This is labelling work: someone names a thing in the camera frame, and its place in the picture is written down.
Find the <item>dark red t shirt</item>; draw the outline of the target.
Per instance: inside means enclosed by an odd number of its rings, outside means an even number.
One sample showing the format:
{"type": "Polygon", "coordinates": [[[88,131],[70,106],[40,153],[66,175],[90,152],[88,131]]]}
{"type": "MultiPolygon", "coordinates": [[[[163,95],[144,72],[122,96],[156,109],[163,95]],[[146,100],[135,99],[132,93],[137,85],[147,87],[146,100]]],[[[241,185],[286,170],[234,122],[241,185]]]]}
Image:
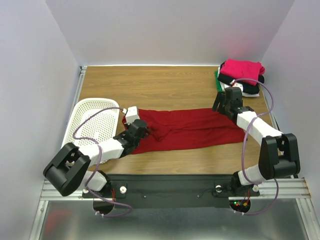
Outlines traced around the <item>dark red t shirt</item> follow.
{"type": "Polygon", "coordinates": [[[148,136],[142,139],[134,155],[172,150],[188,150],[239,143],[244,130],[227,116],[210,108],[156,111],[138,110],[146,122],[148,136]]]}

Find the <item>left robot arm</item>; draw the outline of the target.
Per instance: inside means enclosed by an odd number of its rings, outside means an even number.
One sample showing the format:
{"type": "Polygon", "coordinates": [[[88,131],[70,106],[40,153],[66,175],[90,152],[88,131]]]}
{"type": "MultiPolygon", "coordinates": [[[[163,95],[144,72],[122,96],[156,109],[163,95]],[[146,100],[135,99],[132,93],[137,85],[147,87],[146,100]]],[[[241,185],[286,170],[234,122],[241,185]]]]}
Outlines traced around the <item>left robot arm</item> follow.
{"type": "Polygon", "coordinates": [[[107,141],[81,147],[69,142],[44,168],[43,175],[63,197],[79,187],[88,187],[100,197],[106,197],[111,193],[107,177],[99,172],[92,176],[88,168],[131,154],[146,134],[147,123],[136,119],[127,130],[107,141]]]}

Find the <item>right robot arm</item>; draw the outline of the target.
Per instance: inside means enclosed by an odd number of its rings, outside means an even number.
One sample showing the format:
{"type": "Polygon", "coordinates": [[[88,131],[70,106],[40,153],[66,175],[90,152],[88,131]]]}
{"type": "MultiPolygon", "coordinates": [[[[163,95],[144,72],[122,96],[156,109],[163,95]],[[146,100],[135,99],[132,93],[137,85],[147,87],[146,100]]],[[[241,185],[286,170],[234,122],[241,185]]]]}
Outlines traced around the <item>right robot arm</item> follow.
{"type": "Polygon", "coordinates": [[[260,118],[251,107],[243,105],[239,87],[219,91],[212,106],[214,112],[226,116],[245,131],[244,141],[250,135],[259,145],[258,164],[245,168],[245,145],[242,146],[241,170],[232,175],[231,192],[242,195],[248,186],[259,185],[267,180],[286,178],[301,170],[297,137],[283,133],[260,118]]]}

